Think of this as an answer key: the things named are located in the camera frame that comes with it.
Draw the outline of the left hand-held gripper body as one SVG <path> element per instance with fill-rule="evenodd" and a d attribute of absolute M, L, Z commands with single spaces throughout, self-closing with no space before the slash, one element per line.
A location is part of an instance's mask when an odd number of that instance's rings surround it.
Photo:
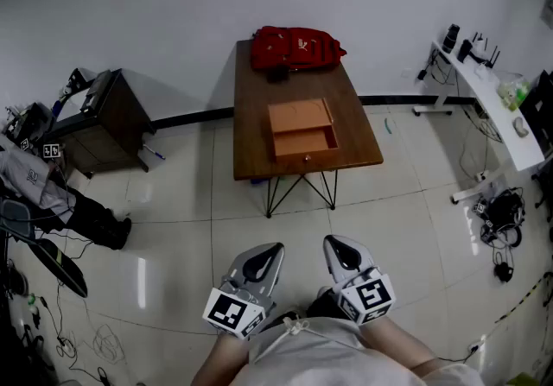
<path fill-rule="evenodd" d="M 248 339 L 267 320 L 276 303 L 272 292 L 277 279 L 252 282 L 226 277 L 219 288 L 212 288 L 203 320 L 238 339 Z"/>

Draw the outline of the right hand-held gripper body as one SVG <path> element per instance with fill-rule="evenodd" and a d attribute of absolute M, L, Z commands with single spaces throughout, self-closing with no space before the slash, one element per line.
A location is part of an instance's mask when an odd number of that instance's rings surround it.
<path fill-rule="evenodd" d="M 358 326 L 385 316 L 396 302 L 390 277 L 378 266 L 333 286 L 337 305 Z"/>

